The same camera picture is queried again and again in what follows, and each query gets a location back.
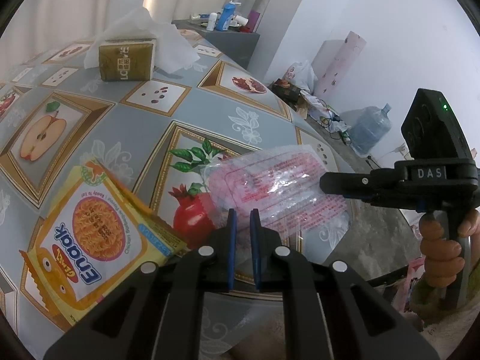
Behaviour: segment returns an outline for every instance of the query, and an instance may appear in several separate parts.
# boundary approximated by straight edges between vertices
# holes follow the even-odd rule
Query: metal bolt
[[[335,261],[332,264],[333,269],[335,269],[337,272],[345,272],[348,268],[347,264],[345,264],[343,261]]]
[[[278,246],[275,248],[275,253],[277,256],[286,257],[290,254],[290,249],[286,246]]]
[[[211,256],[213,252],[214,252],[213,247],[208,245],[203,245],[200,249],[198,249],[198,254],[200,254],[203,257]]]
[[[140,267],[141,272],[144,274],[150,274],[152,272],[155,272],[156,269],[157,269],[157,264],[151,261],[144,262]]]

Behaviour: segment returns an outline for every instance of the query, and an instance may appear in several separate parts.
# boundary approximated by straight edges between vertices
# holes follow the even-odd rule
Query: brown tissue package
[[[98,47],[104,81],[148,81],[154,69],[156,40],[107,40]]]

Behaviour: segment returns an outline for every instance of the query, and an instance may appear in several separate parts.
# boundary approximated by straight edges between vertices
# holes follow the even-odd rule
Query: yellow snack package
[[[185,247],[96,160],[75,166],[33,248],[20,251],[52,314],[75,324],[145,261],[163,266]]]

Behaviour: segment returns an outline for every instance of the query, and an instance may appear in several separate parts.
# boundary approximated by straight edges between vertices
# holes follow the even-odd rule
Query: blue label strip
[[[140,231],[149,241],[150,243],[155,246],[159,251],[162,252],[167,257],[170,257],[172,251],[165,245],[162,241],[160,241],[155,234],[153,234],[150,229],[145,226],[143,223],[138,225],[138,231]]]

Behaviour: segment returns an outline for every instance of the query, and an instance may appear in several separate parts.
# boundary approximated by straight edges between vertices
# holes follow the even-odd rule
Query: green leaf
[[[188,162],[193,161],[193,157],[191,156],[191,153],[187,149],[172,149],[169,150],[170,153],[173,155],[180,157],[183,160],[186,160]]]
[[[58,110],[59,107],[60,107],[60,102],[52,101],[51,103],[48,103],[46,105],[46,111],[47,112],[53,112],[53,111]]]
[[[193,169],[193,167],[186,162],[177,162],[174,163],[173,165],[170,165],[172,168],[177,169],[183,173],[187,173]]]
[[[212,152],[212,144],[208,140],[208,138],[205,138],[202,143],[203,150],[205,150],[205,153],[210,154]]]
[[[192,147],[190,151],[193,154],[195,154],[198,158],[200,158],[202,161],[206,158],[205,153],[199,147]]]
[[[195,167],[198,166],[198,165],[203,165],[203,161],[193,160],[193,161],[191,162],[191,166],[192,166],[193,168],[195,168]]]
[[[202,183],[192,183],[190,185],[190,188],[195,188],[196,190],[201,190],[203,187],[203,184]]]
[[[190,188],[190,189],[188,190],[188,194],[189,194],[189,195],[192,195],[192,196],[195,196],[197,193],[200,193],[200,192],[201,192],[201,191],[198,190],[197,188]]]
[[[215,157],[217,154],[220,154],[224,152],[225,150],[220,150],[220,149],[213,149],[212,150],[212,158]]]

